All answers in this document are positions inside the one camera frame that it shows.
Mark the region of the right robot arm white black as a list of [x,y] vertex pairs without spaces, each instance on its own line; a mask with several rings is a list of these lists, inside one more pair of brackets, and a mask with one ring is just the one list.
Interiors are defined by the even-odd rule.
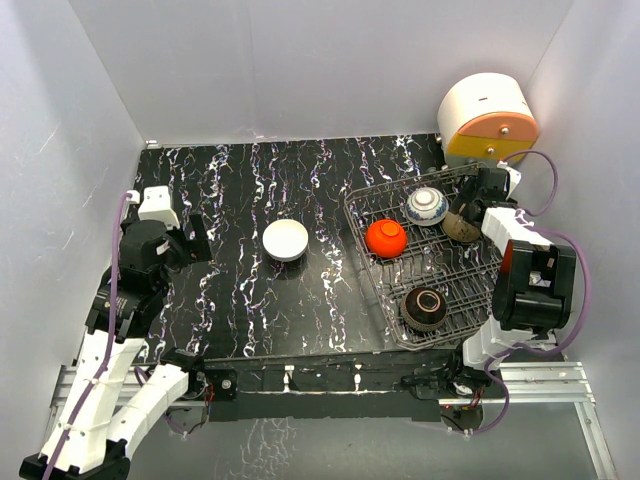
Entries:
[[563,328],[570,317],[579,250],[557,245],[525,221],[511,193],[507,168],[480,167],[466,177],[441,223],[452,240],[490,240],[502,261],[488,319],[449,356],[444,367],[415,370],[400,384],[417,395],[422,388],[449,390],[477,399],[498,383],[500,364],[530,340]]

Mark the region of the wire dish rack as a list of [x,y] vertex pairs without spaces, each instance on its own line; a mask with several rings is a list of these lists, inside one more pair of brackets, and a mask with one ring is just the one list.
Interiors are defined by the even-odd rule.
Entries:
[[[381,308],[393,343],[405,350],[446,348],[473,335],[487,320],[498,270],[499,250],[481,237],[469,244],[450,239],[440,226],[420,227],[404,217],[404,204],[420,187],[434,187],[452,201],[477,164],[372,185],[349,193],[344,212],[358,256]],[[382,259],[365,243],[374,222],[390,219],[404,228],[408,244],[394,259]],[[430,332],[409,328],[400,305],[412,289],[430,287],[446,303],[443,324]]]

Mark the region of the black glossy bowl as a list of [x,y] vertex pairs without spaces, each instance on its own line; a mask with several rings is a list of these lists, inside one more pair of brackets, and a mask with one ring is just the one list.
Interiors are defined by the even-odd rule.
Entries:
[[446,213],[441,227],[449,238],[460,243],[471,243],[481,236],[481,231],[477,227],[451,211]]

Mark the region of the brown beige bowl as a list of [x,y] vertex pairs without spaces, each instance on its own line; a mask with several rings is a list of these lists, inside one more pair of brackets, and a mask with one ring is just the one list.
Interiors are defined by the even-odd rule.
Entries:
[[409,291],[400,303],[400,315],[405,324],[417,332],[437,330],[447,315],[447,304],[440,292],[417,287]]

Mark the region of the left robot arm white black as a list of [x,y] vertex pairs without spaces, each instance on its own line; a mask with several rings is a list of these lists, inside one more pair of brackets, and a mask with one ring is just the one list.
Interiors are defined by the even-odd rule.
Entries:
[[207,386],[201,356],[169,350],[140,390],[117,401],[151,324],[164,307],[173,272],[211,259],[203,219],[194,233],[159,215],[118,224],[115,259],[96,293],[62,412],[42,449],[20,466],[23,479],[125,479],[141,441],[179,398],[194,399]]

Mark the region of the red bowl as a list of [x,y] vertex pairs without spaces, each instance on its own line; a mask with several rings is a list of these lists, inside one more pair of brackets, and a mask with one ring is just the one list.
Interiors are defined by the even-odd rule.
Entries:
[[395,220],[381,219],[372,223],[365,234],[368,249],[380,258],[401,255],[408,245],[404,228]]

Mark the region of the blue white patterned bowl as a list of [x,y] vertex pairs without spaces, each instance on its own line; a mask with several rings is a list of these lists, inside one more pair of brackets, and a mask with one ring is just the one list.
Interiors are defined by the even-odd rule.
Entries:
[[430,227],[443,221],[448,209],[448,200],[440,190],[422,187],[410,194],[404,206],[404,215],[415,225]]

